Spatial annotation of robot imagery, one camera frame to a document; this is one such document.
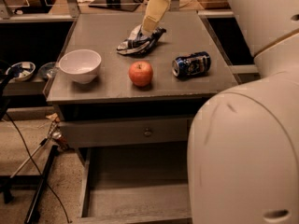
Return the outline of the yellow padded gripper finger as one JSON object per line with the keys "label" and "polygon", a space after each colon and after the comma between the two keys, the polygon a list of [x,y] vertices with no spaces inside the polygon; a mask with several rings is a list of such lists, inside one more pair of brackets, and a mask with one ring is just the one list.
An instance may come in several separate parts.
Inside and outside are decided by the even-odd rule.
{"label": "yellow padded gripper finger", "polygon": [[171,0],[149,0],[141,25],[143,35],[152,35],[170,7]]}

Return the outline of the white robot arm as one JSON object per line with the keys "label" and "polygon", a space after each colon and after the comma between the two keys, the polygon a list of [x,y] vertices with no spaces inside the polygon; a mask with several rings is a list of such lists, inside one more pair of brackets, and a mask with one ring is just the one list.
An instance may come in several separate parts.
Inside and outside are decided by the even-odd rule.
{"label": "white robot arm", "polygon": [[192,121],[192,224],[299,224],[299,0],[228,0],[260,79]]}

